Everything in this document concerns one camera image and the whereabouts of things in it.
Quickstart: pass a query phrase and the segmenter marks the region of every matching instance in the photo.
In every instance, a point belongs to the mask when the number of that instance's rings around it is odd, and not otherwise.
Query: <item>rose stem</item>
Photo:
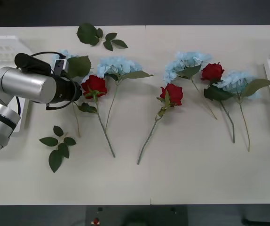
[[[101,126],[102,126],[102,128],[103,128],[103,133],[104,133],[105,136],[106,136],[106,139],[107,139],[107,141],[108,141],[109,147],[110,147],[111,152],[112,152],[112,155],[113,155],[113,157],[115,158],[115,154],[114,154],[113,149],[112,149],[112,146],[111,146],[111,144],[110,144],[110,140],[109,140],[109,138],[108,138],[108,135],[107,135],[107,132],[106,132],[106,130],[105,130],[105,127],[103,126],[101,116],[99,115],[98,103],[97,103],[96,99],[97,99],[97,98],[94,98],[94,102],[95,102],[95,104],[96,104],[96,109],[97,109],[96,114],[97,114],[98,119],[99,119],[99,122],[100,122],[100,124],[101,124]]]
[[[202,96],[200,90],[198,89],[198,87],[196,86],[196,84],[193,82],[193,79],[191,77],[191,82],[193,83],[193,85],[195,86],[196,90],[198,91],[198,93],[201,95],[206,107],[208,107],[208,109],[211,111],[212,115],[214,116],[215,119],[217,119],[217,117],[214,115],[213,111],[211,110],[210,106],[208,105],[208,103],[206,102],[206,100],[204,99],[204,97]]]
[[[247,127],[247,123],[246,123],[246,120],[245,120],[245,117],[244,117],[242,105],[241,105],[240,102],[238,102],[238,104],[239,104],[239,107],[240,107],[240,111],[242,112],[242,116],[243,116],[244,123],[245,123],[246,130],[247,130],[247,135],[248,135],[248,152],[249,152],[250,151],[250,136],[249,136],[249,132],[248,132],[248,127]]]
[[[232,121],[232,119],[231,119],[231,117],[230,117],[230,115],[229,115],[229,112],[226,110],[225,106],[223,105],[222,101],[220,101],[220,104],[222,105],[224,111],[226,112],[226,115],[228,116],[228,118],[229,118],[229,120],[230,120],[230,122],[231,122],[231,124],[232,124],[232,141],[233,141],[233,143],[235,143],[234,124],[233,124],[233,121]]]
[[[161,118],[162,118],[162,117],[160,117],[160,118],[157,119],[157,115],[156,115],[156,117],[155,117],[155,123],[154,123],[154,125],[153,125],[153,128],[152,128],[152,130],[151,130],[151,132],[150,132],[148,138],[146,139],[146,141],[145,141],[145,143],[144,143],[144,145],[143,145],[143,147],[142,147],[142,149],[141,149],[141,152],[140,152],[140,155],[139,155],[139,159],[138,159],[137,165],[139,165],[140,160],[141,160],[141,157],[142,157],[142,155],[143,155],[143,150],[144,150],[146,144],[148,143],[149,139],[151,138],[151,136],[152,136],[152,134],[153,134],[153,130],[155,129],[155,126],[156,126],[157,122],[158,122]]]
[[[110,111],[111,111],[111,109],[112,109],[112,105],[113,105],[113,103],[114,103],[114,99],[115,99],[115,97],[116,97],[117,90],[118,90],[118,84],[116,84],[116,89],[115,89],[114,97],[113,97],[113,100],[112,100],[112,103],[111,103],[111,106],[110,106],[110,109],[109,109],[108,118],[107,118],[107,123],[106,123],[106,130],[107,130],[107,126],[108,126],[108,121],[109,121]]]
[[[79,136],[79,138],[80,138],[80,131],[79,131],[79,120],[78,120],[77,113],[75,112],[74,105],[76,105],[76,103],[75,103],[75,102],[73,102],[73,103],[72,103],[72,108],[73,108],[73,112],[74,112],[74,115],[75,115],[75,119],[77,120],[77,125],[78,125],[78,136]]]

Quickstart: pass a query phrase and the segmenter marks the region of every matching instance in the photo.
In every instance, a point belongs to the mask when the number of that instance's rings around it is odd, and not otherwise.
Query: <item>green leaf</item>
[[[75,140],[71,137],[65,137],[64,138],[64,143],[67,144],[68,146],[74,146],[77,143],[75,142]]]
[[[241,94],[241,97],[248,97],[253,95],[257,90],[269,86],[270,80],[267,79],[255,79],[250,82]]]
[[[162,107],[161,110],[158,112],[159,117],[162,117],[167,109]]]
[[[83,23],[78,28],[78,38],[85,44],[90,44],[96,34],[96,28],[90,23]]]
[[[58,146],[58,151],[62,156],[69,159],[69,150],[68,150],[67,144],[60,143],[59,146]]]
[[[207,89],[204,89],[204,96],[207,99],[216,100],[220,102],[223,100],[227,100],[230,97],[233,97],[233,94],[211,85]]]
[[[130,72],[123,76],[123,79],[141,79],[141,78],[147,78],[151,77],[153,74],[148,74],[144,71],[137,71],[137,72]]]
[[[54,147],[58,144],[58,140],[53,137],[45,137],[40,139],[39,141],[49,147]]]
[[[122,40],[119,40],[119,39],[112,40],[112,43],[114,43],[115,45],[118,45],[120,47],[123,47],[123,48],[128,48],[126,43],[124,41],[122,41]]]
[[[85,77],[91,69],[91,61],[88,56],[72,57],[68,60],[68,77]]]
[[[98,38],[102,38],[103,37],[103,31],[102,31],[102,29],[100,29],[100,28],[97,29],[96,35],[97,35]]]
[[[113,39],[115,39],[117,33],[109,33],[106,35],[106,41],[111,41]]]
[[[177,74],[184,79],[191,79],[196,73],[198,73],[201,69],[202,65],[198,65],[195,67],[187,67],[183,71],[177,72]]]
[[[109,76],[109,77],[113,78],[115,81],[118,81],[118,76],[115,75],[115,74],[108,74],[108,73],[106,73],[105,76]]]
[[[113,51],[113,46],[110,41],[104,41],[103,46],[105,46],[107,50]]]
[[[96,46],[99,43],[99,38],[98,37],[94,37],[92,39],[92,41],[90,42],[91,46]]]
[[[165,106],[166,107],[169,107],[170,106],[170,100],[169,100],[169,93],[168,93],[168,90],[165,90]]]
[[[64,135],[63,130],[59,126],[54,126],[54,133],[58,136],[61,137]]]
[[[63,157],[58,150],[53,150],[49,155],[49,166],[53,173],[55,173],[62,164]]]
[[[160,100],[161,102],[164,102],[165,99],[161,98],[161,97],[156,97],[157,100]]]
[[[82,112],[97,113],[97,109],[87,103],[82,103],[81,106],[78,105],[78,109]]]

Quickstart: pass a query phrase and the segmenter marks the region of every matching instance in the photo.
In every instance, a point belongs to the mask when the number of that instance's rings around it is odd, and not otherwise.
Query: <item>white table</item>
[[[227,105],[236,126],[233,144],[229,121],[221,109],[212,105],[216,121],[203,108],[192,84],[177,81],[184,88],[183,105],[159,122],[141,164],[136,164],[161,107],[156,97],[165,85],[165,64],[174,60],[175,52],[211,53],[212,62],[221,62],[226,70],[250,70],[265,78],[262,63],[270,53],[270,26],[102,28],[117,32],[129,48],[112,53],[102,45],[82,44],[76,27],[0,28],[0,35],[17,35],[33,52],[68,49],[89,55],[95,69],[100,57],[124,55],[155,75],[125,81],[120,87],[108,128],[116,159],[94,115],[79,113],[82,137],[77,138],[71,107],[46,112],[44,105],[31,104],[24,134],[12,138],[0,153],[0,205],[270,203],[268,88],[261,90],[261,99],[244,103],[251,137],[248,153],[239,107]],[[206,86],[196,79],[201,89]],[[103,121],[114,94],[112,81],[108,90],[100,103]],[[52,135],[54,125],[77,140],[70,159],[55,174],[48,165],[52,149],[38,141]]]

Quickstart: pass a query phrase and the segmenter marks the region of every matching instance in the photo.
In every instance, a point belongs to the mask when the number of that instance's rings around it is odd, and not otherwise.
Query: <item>red rose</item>
[[[220,80],[221,76],[224,72],[224,69],[220,65],[220,63],[217,64],[208,64],[203,70],[202,70],[202,78],[201,80]]]
[[[105,79],[98,78],[95,75],[90,75],[89,79],[87,79],[84,83],[82,83],[82,87],[85,91],[83,95],[86,95],[94,90],[101,92],[101,94],[98,94],[97,97],[101,97],[107,93]]]
[[[181,106],[181,100],[183,98],[183,93],[182,93],[182,87],[175,86],[174,84],[168,84],[165,89],[161,87],[162,89],[162,94],[160,95],[161,98],[165,99],[165,93],[166,90],[168,91],[168,94],[170,96],[170,101],[172,103],[176,103],[177,106]]]

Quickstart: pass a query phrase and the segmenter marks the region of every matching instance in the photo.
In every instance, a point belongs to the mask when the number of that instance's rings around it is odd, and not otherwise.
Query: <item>hydrangea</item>
[[[165,67],[165,75],[163,79],[166,83],[170,83],[175,80],[178,76],[177,72],[184,70],[185,67],[202,65],[200,69],[202,70],[211,60],[210,54],[200,52],[177,52],[175,57],[177,60],[167,64]]]
[[[252,76],[249,72],[230,71],[227,75],[222,76],[221,81],[214,86],[234,94],[240,94],[245,87],[257,77]],[[251,97],[259,97],[258,92]]]
[[[141,65],[135,61],[127,60],[123,56],[111,56],[101,59],[100,64],[97,66],[97,76],[103,78],[106,73],[124,75],[142,69]]]

